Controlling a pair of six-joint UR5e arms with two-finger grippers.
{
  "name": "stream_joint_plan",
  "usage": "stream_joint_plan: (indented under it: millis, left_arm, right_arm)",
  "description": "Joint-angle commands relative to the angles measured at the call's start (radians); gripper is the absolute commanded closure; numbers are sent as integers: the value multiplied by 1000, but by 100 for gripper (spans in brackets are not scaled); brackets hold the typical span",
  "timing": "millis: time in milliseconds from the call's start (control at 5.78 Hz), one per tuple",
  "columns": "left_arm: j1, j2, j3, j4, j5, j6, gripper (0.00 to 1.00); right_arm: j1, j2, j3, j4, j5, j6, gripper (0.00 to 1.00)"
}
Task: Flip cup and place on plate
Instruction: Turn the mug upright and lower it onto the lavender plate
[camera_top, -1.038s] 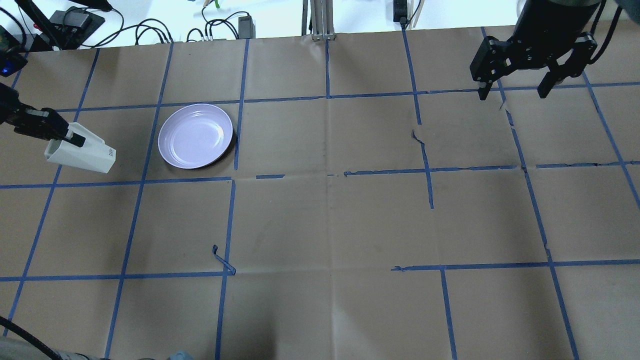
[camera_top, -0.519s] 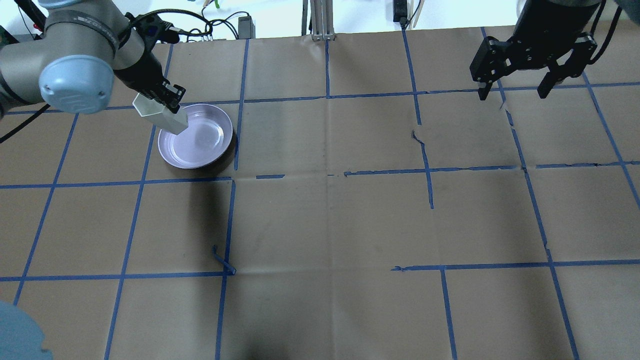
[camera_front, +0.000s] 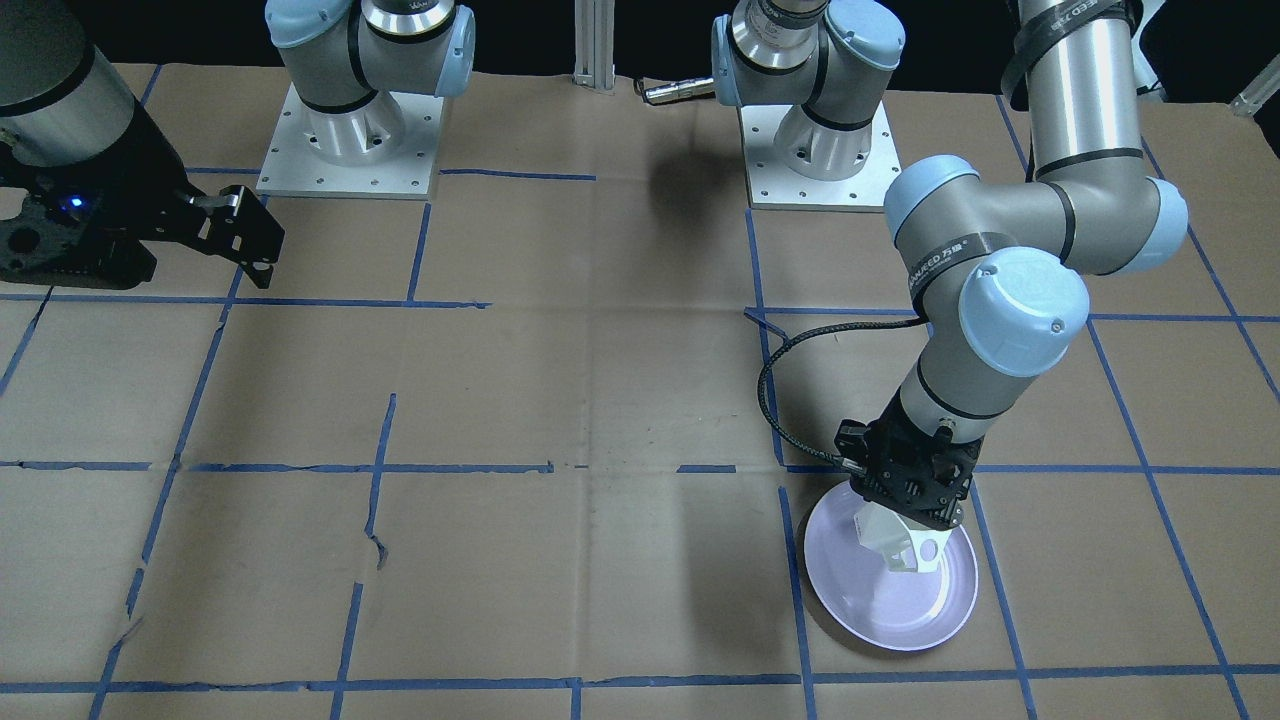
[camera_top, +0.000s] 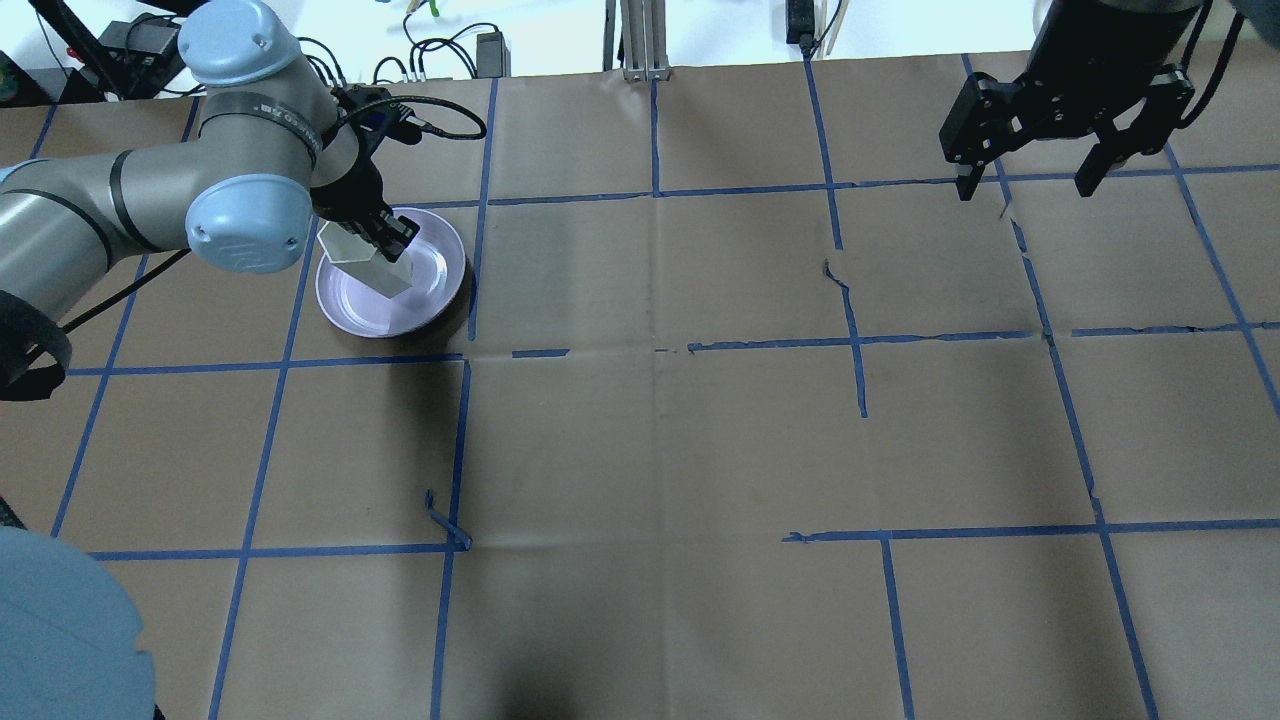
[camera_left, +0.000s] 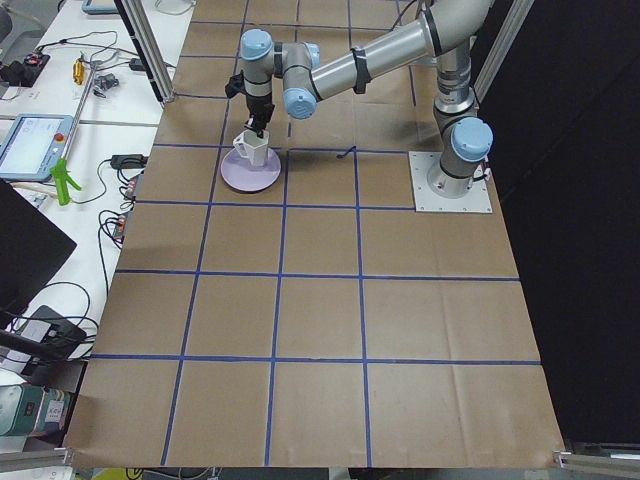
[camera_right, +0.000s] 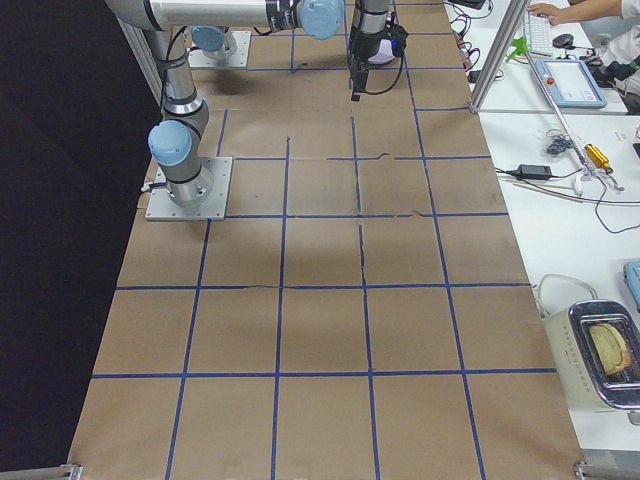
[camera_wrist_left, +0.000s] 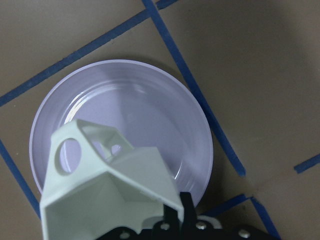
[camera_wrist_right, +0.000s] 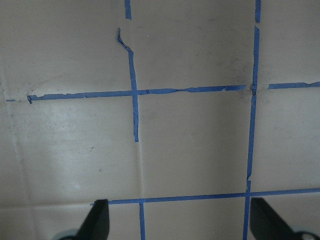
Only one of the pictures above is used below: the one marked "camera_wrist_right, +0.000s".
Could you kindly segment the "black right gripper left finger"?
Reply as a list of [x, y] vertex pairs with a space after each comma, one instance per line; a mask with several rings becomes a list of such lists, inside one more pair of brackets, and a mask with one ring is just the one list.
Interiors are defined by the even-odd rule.
[[87, 217], [76, 233], [77, 240], [106, 240], [110, 232], [109, 202], [99, 199], [94, 202]]

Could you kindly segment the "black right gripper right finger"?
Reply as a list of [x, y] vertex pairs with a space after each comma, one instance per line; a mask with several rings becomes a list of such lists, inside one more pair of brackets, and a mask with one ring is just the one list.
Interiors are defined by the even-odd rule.
[[301, 240], [301, 235], [260, 197], [250, 200], [249, 227], [256, 240]]

